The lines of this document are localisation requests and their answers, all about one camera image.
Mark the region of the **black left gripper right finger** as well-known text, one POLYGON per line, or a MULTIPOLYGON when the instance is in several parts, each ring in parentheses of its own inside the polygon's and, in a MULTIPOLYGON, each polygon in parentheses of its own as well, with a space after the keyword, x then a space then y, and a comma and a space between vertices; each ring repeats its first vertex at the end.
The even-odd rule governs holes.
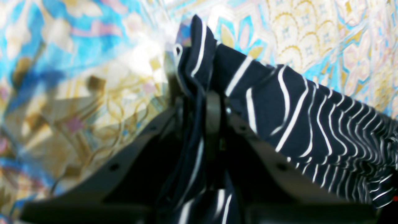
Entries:
POLYGON ((346 202, 321 189, 227 112, 216 92, 205 100, 205 160, 210 187, 231 178, 243 224, 375 224, 371 206, 346 202))

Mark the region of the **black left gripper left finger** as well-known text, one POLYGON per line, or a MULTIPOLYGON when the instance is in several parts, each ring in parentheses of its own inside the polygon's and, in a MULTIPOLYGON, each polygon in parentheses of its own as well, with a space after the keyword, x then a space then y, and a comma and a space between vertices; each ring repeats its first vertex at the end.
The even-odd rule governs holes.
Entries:
POLYGON ((186 99, 173 100, 94 174, 50 199, 26 203, 24 224, 157 224, 155 202, 182 151, 186 99))

